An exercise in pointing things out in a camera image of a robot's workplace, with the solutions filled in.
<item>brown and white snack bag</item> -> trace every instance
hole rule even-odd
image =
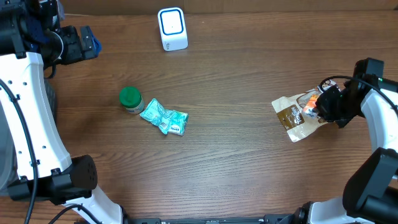
[[[333,85],[336,85],[336,83],[330,80],[323,84],[322,87],[327,90]],[[328,123],[317,114],[314,115],[312,110],[308,110],[308,107],[313,108],[313,100],[316,100],[321,94],[322,92],[316,87],[305,93],[291,97],[283,96],[272,102],[279,121],[286,129],[292,142],[297,142],[309,136],[317,128]]]

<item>package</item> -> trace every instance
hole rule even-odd
[[[189,115],[187,113],[166,110],[155,98],[140,114],[141,118],[159,127],[163,134],[172,133],[183,136]]]
[[[327,81],[323,89],[336,85],[334,81]],[[315,102],[322,92],[318,87],[291,97],[281,97],[272,102],[279,121],[287,131],[290,139],[297,142],[312,134],[327,122],[318,116]]]

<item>small container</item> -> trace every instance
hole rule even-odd
[[[119,94],[120,103],[131,114],[139,114],[144,110],[145,102],[138,89],[128,86],[122,89]]]

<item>wood grain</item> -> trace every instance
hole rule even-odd
[[[99,185],[132,217],[258,217],[340,196],[370,156],[366,121],[292,143],[271,101],[351,75],[366,57],[398,80],[396,11],[187,14],[190,45],[169,53],[155,16],[69,24],[90,25],[103,52],[58,66],[58,130],[71,156],[94,158]],[[118,94],[128,85],[189,113],[184,137],[127,114]],[[0,198],[0,223],[22,223],[27,206]],[[61,209],[40,202],[32,218],[45,223]]]
[[[185,13],[393,10],[398,0],[67,0],[62,4],[69,14],[108,16],[157,14],[166,7],[180,7]]]

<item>teal wrapper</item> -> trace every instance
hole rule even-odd
[[[166,110],[155,98],[140,114],[141,118],[159,127],[163,134],[172,133],[183,136],[189,115],[187,113]]]

